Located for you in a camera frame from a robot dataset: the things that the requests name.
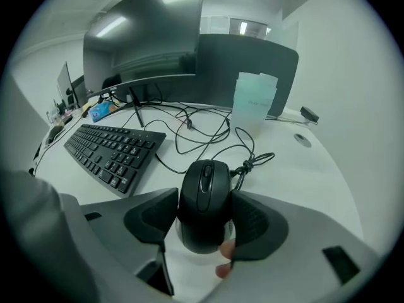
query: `monitor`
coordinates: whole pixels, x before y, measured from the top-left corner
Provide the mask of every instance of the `monitor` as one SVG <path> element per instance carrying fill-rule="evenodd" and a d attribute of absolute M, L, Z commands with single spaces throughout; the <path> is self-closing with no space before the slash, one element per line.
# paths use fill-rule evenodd
<path fill-rule="evenodd" d="M 94 23 L 83 48 L 85 86 L 195 75 L 202 0 L 122 0 Z"/>
<path fill-rule="evenodd" d="M 71 85 L 67 62 L 64 62 L 62 70 L 57 77 L 57 87 L 66 107 L 77 101 L 77 98 L 74 100 L 74 90 Z"/>

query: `gray partition panel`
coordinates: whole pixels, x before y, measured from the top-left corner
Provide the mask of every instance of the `gray partition panel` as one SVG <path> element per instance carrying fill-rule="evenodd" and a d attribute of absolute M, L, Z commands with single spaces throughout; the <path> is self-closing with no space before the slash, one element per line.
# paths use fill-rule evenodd
<path fill-rule="evenodd" d="M 208 34 L 200 35 L 197 55 L 194 78 L 158 84 L 164 100 L 232 107 L 239 73 L 264 73 L 278 78 L 268 114 L 282 114 L 299 61 L 295 50 L 251 37 Z M 141 101 L 159 98 L 154 85 L 135 87 L 134 91 Z"/>

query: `hand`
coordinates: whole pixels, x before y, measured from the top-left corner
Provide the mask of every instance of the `hand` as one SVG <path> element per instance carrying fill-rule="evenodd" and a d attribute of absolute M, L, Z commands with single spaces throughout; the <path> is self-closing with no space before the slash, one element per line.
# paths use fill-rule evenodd
<path fill-rule="evenodd" d="M 220 253 L 227 259 L 232 259 L 235 249 L 235 239 L 224 242 L 220 247 Z M 220 278 L 225 278 L 231 271 L 230 263 L 219 265 L 216 267 L 216 275 Z"/>

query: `computer mouse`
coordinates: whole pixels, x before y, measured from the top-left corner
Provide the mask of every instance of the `computer mouse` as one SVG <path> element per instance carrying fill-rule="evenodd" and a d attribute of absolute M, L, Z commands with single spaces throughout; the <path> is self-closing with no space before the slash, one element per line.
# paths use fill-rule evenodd
<path fill-rule="evenodd" d="M 54 126 L 48 134 L 48 139 L 46 140 L 46 145 L 49 145 L 52 143 L 58 133 L 60 133 L 63 130 L 62 126 Z"/>
<path fill-rule="evenodd" d="M 198 160 L 188 168 L 182 182 L 177 234 L 190 251 L 215 252 L 232 232 L 231 177 L 227 164 Z"/>

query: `mouse scroll wheel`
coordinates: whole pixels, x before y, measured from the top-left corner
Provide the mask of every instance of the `mouse scroll wheel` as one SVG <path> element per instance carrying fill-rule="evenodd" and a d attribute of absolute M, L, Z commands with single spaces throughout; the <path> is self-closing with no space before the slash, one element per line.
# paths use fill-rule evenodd
<path fill-rule="evenodd" d="M 203 171 L 203 176 L 209 177 L 212 174 L 212 167 L 211 166 L 206 166 L 205 170 Z"/>

